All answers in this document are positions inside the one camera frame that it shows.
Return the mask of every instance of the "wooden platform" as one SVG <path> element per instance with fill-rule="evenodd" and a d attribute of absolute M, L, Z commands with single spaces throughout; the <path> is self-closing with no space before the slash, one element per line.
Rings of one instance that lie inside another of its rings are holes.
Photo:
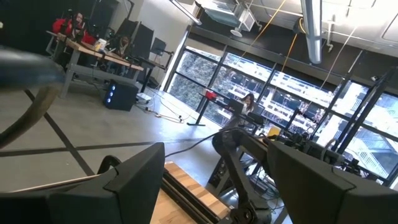
<path fill-rule="evenodd" d="M 229 208 L 214 197 L 209 191 L 193 180 L 173 162 L 166 162 L 164 167 L 184 187 L 210 208 L 219 218 L 229 213 Z M 152 224 L 186 224 L 195 223 L 165 192 L 160 190 L 152 215 Z"/>

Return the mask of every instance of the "red object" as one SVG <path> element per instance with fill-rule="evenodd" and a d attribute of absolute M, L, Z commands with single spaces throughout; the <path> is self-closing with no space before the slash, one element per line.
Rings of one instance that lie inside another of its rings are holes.
<path fill-rule="evenodd" d="M 52 24 L 52 32 L 55 34 L 58 34 L 61 31 L 62 25 L 65 23 L 66 19 L 57 19 L 53 24 Z M 70 35 L 72 33 L 72 27 L 71 27 L 72 21 L 69 20 L 67 29 L 65 30 L 66 35 Z M 85 34 L 83 35 L 83 38 L 81 39 L 82 42 L 94 45 L 96 42 L 96 39 L 89 35 L 87 31 L 85 31 Z"/>
<path fill-rule="evenodd" d="M 217 94 L 213 91 L 206 91 L 205 97 L 209 100 L 214 100 L 215 98 L 217 98 Z"/>

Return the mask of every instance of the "gray floor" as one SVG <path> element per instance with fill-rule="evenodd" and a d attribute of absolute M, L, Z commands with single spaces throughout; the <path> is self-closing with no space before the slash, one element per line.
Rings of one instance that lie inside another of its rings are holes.
<path fill-rule="evenodd" d="M 220 129 L 206 118 L 201 121 L 205 127 L 188 126 L 186 123 L 194 123 L 193 118 L 198 114 L 166 93 L 157 96 L 147 90 L 148 95 L 155 97 L 154 104 L 140 104 L 140 107 L 155 108 L 160 114 L 174 118 L 177 113 L 184 119 L 183 123 L 157 118 L 137 106 L 130 112 L 106 109 L 100 93 L 95 88 L 72 86 L 65 99 L 57 98 L 50 107 L 48 114 L 66 136 L 66 142 L 42 118 L 18 140 L 0 150 L 0 192 L 97 173 L 105 156 L 114 155 L 125 161 L 155 142 L 164 142 L 166 154 L 169 154 L 188 148 Z M 2 93 L 0 131 L 19 118 L 30 104 L 31 100 L 23 91 Z M 77 155 L 67 148 L 68 142 Z M 174 161 L 205 186 L 219 158 L 211 142 L 205 141 L 166 160 Z"/>

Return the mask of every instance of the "red jacket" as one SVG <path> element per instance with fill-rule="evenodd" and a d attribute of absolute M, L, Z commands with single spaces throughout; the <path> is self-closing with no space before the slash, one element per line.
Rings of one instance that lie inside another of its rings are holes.
<path fill-rule="evenodd" d="M 52 24 L 52 32 L 55 33 L 55 34 L 58 34 L 58 33 L 61 31 L 61 27 L 62 27 L 62 25 L 65 23 L 65 20 L 66 20 L 66 19 L 57 19 L 57 20 Z M 70 34 L 72 33 L 72 27 L 71 27 L 71 25 L 70 25 L 71 23 L 72 23 L 72 21 L 69 20 L 67 29 L 66 29 L 66 31 L 65 31 L 66 35 L 70 35 Z M 87 31 L 85 31 L 85 33 L 84 33 L 83 38 L 82 38 L 81 41 L 83 41 L 84 43 L 93 45 L 93 44 L 95 43 L 96 40 L 95 40 L 94 37 L 92 37 L 91 35 L 89 35 L 89 34 L 87 33 Z"/>

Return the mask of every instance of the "light fixture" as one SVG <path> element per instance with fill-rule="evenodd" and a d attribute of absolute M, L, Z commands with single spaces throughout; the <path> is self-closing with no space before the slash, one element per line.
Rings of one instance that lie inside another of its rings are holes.
<path fill-rule="evenodd" d="M 308 56 L 312 63 L 322 61 L 322 0 L 301 0 L 304 26 L 307 31 Z"/>
<path fill-rule="evenodd" d="M 170 0 L 171 3 L 174 4 L 175 7 L 177 7 L 179 10 L 181 10 L 185 15 L 187 15 L 193 22 L 195 22 L 198 26 L 201 25 L 201 22 L 199 19 L 197 19 L 194 15 L 192 15 L 190 12 L 188 12 L 187 9 L 185 9 L 177 0 Z"/>

